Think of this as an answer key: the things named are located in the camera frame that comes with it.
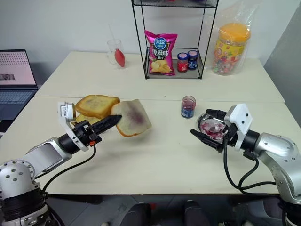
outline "red bulb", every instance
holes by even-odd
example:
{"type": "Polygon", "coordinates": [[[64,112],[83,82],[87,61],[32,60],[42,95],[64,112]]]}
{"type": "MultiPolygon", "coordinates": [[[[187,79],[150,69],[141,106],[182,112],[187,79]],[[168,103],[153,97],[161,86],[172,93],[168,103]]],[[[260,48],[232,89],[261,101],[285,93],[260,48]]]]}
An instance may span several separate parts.
{"type": "Polygon", "coordinates": [[[126,64],[126,59],[118,48],[115,51],[115,60],[121,67],[124,67],[126,64]]]}

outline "clear cup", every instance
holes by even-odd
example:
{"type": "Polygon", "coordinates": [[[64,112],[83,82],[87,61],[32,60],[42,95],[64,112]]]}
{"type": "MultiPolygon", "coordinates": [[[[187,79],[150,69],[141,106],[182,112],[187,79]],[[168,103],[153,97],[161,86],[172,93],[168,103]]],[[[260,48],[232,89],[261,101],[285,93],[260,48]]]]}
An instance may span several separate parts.
{"type": "Polygon", "coordinates": [[[118,68],[126,67],[126,60],[123,54],[123,47],[120,39],[111,39],[108,42],[109,52],[107,53],[109,62],[118,68]]]}

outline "toast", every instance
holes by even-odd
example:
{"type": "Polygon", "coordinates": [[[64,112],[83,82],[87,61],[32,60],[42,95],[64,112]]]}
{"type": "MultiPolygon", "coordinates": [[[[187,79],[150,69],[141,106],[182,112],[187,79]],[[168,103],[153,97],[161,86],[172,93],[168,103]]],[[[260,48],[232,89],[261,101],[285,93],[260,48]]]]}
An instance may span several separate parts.
{"type": "Polygon", "coordinates": [[[75,109],[85,116],[104,119],[110,114],[112,106],[119,102],[120,99],[118,97],[89,95],[82,98],[75,105],[75,109]]]}
{"type": "Polygon", "coordinates": [[[151,128],[151,122],[138,99],[122,101],[111,109],[111,115],[121,114],[116,125],[117,130],[125,137],[136,136],[151,128]]]}
{"type": "Polygon", "coordinates": [[[95,117],[89,117],[89,116],[85,116],[83,114],[79,114],[79,116],[76,117],[76,122],[80,123],[81,121],[84,120],[88,120],[88,122],[92,125],[98,121],[100,121],[101,119],[95,118],[95,117]]]}

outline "plastic container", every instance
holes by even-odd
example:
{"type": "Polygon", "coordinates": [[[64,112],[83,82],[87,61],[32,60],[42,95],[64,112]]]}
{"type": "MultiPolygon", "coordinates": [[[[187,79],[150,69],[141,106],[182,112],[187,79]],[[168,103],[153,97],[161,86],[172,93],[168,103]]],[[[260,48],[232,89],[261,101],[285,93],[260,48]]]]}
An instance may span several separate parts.
{"type": "Polygon", "coordinates": [[[177,62],[178,72],[187,72],[188,70],[188,55],[187,53],[179,53],[178,54],[178,62],[177,62]]]}
{"type": "Polygon", "coordinates": [[[181,115],[186,118],[192,118],[194,109],[196,107],[196,100],[193,96],[185,96],[182,99],[181,115]]]}
{"type": "Polygon", "coordinates": [[[197,59],[198,59],[198,52],[195,50],[188,51],[188,69],[195,70],[198,66],[197,59]]]}
{"type": "Polygon", "coordinates": [[[214,49],[212,70],[221,75],[229,75],[240,61],[251,32],[241,23],[230,23],[219,30],[219,38],[214,49]]]}

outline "pink snack bag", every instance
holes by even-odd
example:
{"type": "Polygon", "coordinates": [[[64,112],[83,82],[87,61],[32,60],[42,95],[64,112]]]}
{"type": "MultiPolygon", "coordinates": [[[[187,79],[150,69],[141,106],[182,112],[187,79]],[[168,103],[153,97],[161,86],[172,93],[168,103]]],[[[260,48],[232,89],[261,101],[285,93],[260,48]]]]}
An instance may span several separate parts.
{"type": "Polygon", "coordinates": [[[175,76],[171,50],[174,47],[177,34],[153,34],[144,31],[150,43],[150,73],[175,76]]]}

